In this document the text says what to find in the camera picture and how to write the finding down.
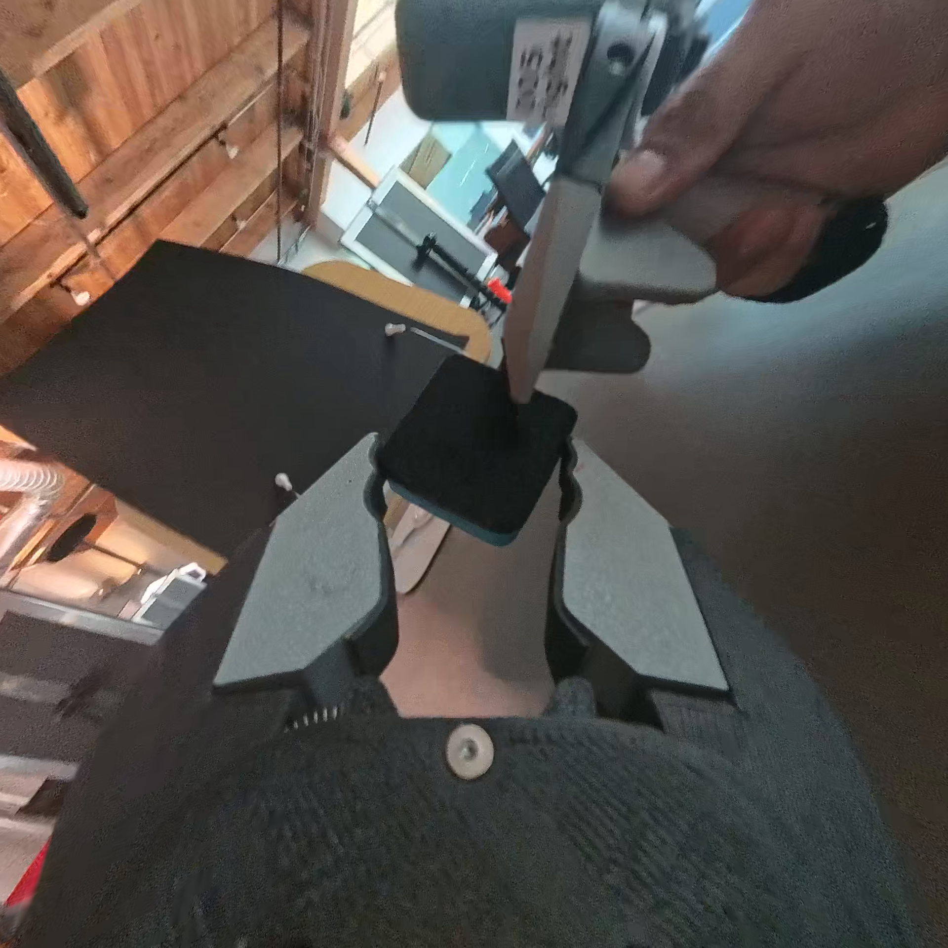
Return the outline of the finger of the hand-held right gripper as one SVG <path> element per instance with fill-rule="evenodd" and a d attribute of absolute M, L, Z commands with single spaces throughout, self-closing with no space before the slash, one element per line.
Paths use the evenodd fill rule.
<path fill-rule="evenodd" d="M 529 403 L 544 370 L 583 251 L 601 206 L 599 190 L 555 176 L 506 310 L 504 368 L 512 402 Z"/>

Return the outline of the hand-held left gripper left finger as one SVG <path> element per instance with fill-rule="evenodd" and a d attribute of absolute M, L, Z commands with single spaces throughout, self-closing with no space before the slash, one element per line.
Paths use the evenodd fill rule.
<path fill-rule="evenodd" d="M 280 513 L 213 681 L 217 691 L 348 691 L 398 646 L 384 492 L 370 433 Z"/>

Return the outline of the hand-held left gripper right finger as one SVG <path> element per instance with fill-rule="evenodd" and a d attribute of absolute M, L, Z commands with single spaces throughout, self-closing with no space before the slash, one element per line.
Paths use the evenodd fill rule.
<path fill-rule="evenodd" d="M 726 696 L 729 683 L 668 522 L 578 439 L 559 487 L 547 612 L 553 678 L 583 677 L 597 697 Z"/>

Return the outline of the blue sponge with black side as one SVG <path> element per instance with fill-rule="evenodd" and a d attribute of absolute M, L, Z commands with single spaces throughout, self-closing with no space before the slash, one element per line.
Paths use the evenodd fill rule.
<path fill-rule="evenodd" d="M 504 547 L 565 457 L 576 420 L 551 395 L 514 403 L 501 370 L 452 355 L 376 448 L 375 466 L 411 504 Z"/>

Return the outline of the person's right hand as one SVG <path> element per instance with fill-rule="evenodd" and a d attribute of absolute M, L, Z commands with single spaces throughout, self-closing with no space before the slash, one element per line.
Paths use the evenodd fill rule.
<path fill-rule="evenodd" d="M 946 149 L 946 2 L 752 2 L 653 114 L 609 202 L 653 215 L 718 177 L 781 191 L 706 242 L 718 287 L 763 301 L 807 265 L 842 203 L 891 196 Z"/>

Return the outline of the white framed dark panel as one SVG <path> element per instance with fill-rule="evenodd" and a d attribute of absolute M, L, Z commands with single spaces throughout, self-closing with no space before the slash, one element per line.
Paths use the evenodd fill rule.
<path fill-rule="evenodd" d="M 371 215 L 359 232 L 359 243 L 409 283 L 453 302 L 473 301 L 473 286 L 433 251 L 419 250 L 432 236 L 476 278 L 486 280 L 493 251 L 465 225 L 445 217 L 443 207 L 398 168 L 386 173 L 370 198 Z"/>

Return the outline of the black board with wooden edge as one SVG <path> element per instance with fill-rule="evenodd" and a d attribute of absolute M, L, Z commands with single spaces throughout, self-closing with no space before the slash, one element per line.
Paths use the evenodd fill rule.
<path fill-rule="evenodd" d="M 369 433 L 387 433 L 473 332 L 299 272 L 158 242 L 2 378 L 2 425 L 126 504 L 231 556 Z"/>

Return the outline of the silver ventilation duct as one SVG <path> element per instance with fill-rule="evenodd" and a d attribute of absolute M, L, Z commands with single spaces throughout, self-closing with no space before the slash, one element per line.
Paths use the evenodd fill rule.
<path fill-rule="evenodd" d="M 3 458 L 1 515 L 1 577 L 32 552 L 65 507 L 75 501 L 87 480 L 57 463 Z"/>

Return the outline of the black ceiling rail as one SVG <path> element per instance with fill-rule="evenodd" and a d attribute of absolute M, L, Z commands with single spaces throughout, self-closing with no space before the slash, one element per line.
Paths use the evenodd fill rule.
<path fill-rule="evenodd" d="M 6 139 L 52 201 L 74 219 L 87 219 L 88 204 L 4 71 L 1 71 L 1 125 Z"/>

